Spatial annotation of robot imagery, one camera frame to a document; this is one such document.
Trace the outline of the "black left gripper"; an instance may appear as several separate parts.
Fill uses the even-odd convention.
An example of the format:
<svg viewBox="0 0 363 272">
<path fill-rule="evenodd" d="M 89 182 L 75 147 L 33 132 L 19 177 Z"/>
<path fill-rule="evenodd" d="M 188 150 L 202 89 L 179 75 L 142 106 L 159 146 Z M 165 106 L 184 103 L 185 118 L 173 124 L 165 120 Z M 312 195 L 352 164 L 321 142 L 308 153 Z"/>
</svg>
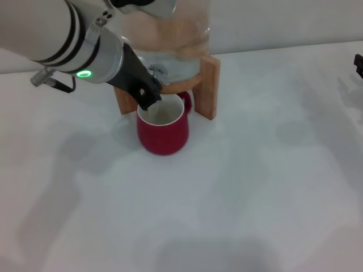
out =
<svg viewBox="0 0 363 272">
<path fill-rule="evenodd" d="M 107 83 L 124 90 L 132 98 L 138 99 L 138 105 L 144 111 L 162 99 L 162 85 L 148 72 L 126 43 L 123 44 L 121 66 L 116 75 Z"/>
</svg>

